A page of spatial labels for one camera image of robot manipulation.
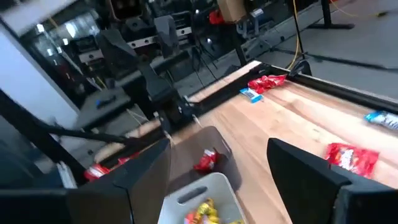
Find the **candy wrapper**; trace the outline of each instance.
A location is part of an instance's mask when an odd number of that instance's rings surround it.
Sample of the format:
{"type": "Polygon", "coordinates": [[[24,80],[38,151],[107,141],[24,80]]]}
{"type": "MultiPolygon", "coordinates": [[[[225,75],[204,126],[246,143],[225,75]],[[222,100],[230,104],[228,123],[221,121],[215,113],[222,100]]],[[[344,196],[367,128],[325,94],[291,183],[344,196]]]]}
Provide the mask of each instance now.
{"type": "Polygon", "coordinates": [[[184,224],[219,224],[217,213],[213,199],[208,198],[194,212],[185,216],[184,224]]]}
{"type": "Polygon", "coordinates": [[[376,111],[365,116],[370,123],[381,124],[389,129],[398,130],[398,116],[384,111],[376,111]]]}
{"type": "Polygon", "coordinates": [[[99,164],[92,165],[90,168],[88,168],[85,171],[84,176],[86,177],[86,179],[88,181],[93,181],[93,180],[99,179],[103,175],[108,174],[112,170],[114,170],[114,169],[118,168],[119,166],[125,164],[130,159],[136,158],[138,155],[139,155],[139,152],[133,154],[130,157],[119,158],[118,159],[118,164],[116,166],[112,167],[112,169],[108,169],[108,168],[103,167],[103,166],[101,166],[99,164]]]}
{"type": "Polygon", "coordinates": [[[200,159],[199,163],[194,165],[193,168],[201,172],[211,172],[217,162],[219,154],[218,152],[210,151],[205,149],[203,157],[200,159]]]}
{"type": "Polygon", "coordinates": [[[103,167],[99,164],[95,164],[85,171],[84,176],[89,181],[93,181],[93,180],[99,179],[100,177],[102,177],[105,174],[108,174],[109,172],[111,172],[111,171],[108,168],[103,167]]]}
{"type": "Polygon", "coordinates": [[[262,95],[259,95],[254,90],[250,88],[244,88],[241,90],[241,93],[250,99],[251,103],[256,103],[262,100],[262,95]]]}
{"type": "Polygon", "coordinates": [[[330,164],[370,179],[379,153],[347,144],[332,143],[327,147],[325,159],[330,164]]]}
{"type": "Polygon", "coordinates": [[[258,94],[263,94],[266,90],[281,86],[286,80],[286,75],[263,75],[261,78],[252,80],[248,87],[258,94]]]}

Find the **red candy bag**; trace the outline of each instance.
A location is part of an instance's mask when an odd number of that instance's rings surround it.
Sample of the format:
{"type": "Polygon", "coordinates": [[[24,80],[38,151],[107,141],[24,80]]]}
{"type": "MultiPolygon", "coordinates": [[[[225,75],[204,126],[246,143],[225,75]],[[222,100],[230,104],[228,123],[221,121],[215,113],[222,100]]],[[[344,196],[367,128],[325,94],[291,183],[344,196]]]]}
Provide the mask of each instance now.
{"type": "Polygon", "coordinates": [[[256,93],[262,94],[266,90],[269,90],[276,86],[281,86],[285,82],[286,76],[287,75],[263,75],[261,78],[251,80],[248,83],[248,87],[256,91],[256,93]]]}
{"type": "Polygon", "coordinates": [[[95,164],[85,171],[84,176],[89,181],[93,181],[93,180],[99,179],[100,177],[102,177],[105,174],[108,174],[109,172],[110,172],[110,170],[108,168],[103,167],[99,164],[95,164]]]}
{"type": "Polygon", "coordinates": [[[374,165],[379,159],[379,152],[347,144],[332,143],[327,147],[325,159],[330,164],[371,179],[374,165]]]}
{"type": "Polygon", "coordinates": [[[211,172],[214,168],[214,165],[217,162],[218,152],[210,151],[205,149],[205,153],[203,157],[200,159],[199,163],[194,165],[193,168],[197,171],[202,172],[211,172]]]}

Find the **wooden table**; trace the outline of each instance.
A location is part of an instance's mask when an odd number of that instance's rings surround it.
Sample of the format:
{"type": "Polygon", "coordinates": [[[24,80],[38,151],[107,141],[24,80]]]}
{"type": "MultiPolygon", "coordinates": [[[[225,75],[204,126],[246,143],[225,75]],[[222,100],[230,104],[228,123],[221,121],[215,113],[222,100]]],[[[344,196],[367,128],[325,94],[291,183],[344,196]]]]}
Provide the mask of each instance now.
{"type": "MultiPolygon", "coordinates": [[[[190,100],[200,101],[258,64],[246,65],[190,100]]],[[[291,223],[272,180],[266,156],[268,138],[279,138],[320,157],[332,142],[374,149],[380,152],[374,179],[398,188],[398,138],[390,130],[365,122],[363,116],[369,112],[368,108],[287,82],[264,93],[264,101],[251,104],[245,96],[237,95],[199,120],[202,126],[215,126],[233,151],[243,181],[237,196],[249,222],[291,223]]],[[[138,136],[158,126],[153,121],[129,135],[138,136]]],[[[198,130],[199,126],[193,124],[173,139],[179,142],[198,130]]],[[[120,148],[117,144],[108,145],[96,160],[120,148]]]]}

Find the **blue snack bag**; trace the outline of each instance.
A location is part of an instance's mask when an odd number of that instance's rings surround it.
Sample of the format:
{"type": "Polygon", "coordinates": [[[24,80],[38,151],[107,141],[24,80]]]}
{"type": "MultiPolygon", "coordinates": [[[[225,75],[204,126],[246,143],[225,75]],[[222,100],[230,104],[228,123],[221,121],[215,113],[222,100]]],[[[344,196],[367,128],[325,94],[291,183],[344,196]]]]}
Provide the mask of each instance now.
{"type": "Polygon", "coordinates": [[[375,111],[365,116],[370,123],[381,124],[389,129],[398,130],[398,116],[385,111],[375,111]]]}

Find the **white basket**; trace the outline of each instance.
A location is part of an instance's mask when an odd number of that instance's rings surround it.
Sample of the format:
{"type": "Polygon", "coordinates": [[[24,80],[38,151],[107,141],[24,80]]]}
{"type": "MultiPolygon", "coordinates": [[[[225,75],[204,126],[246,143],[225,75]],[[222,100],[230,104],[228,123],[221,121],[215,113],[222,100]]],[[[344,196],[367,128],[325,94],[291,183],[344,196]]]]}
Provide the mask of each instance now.
{"type": "Polygon", "coordinates": [[[222,223],[237,220],[247,223],[226,176],[212,173],[164,198],[158,224],[183,223],[185,216],[197,209],[208,197],[214,200],[222,223]]]}

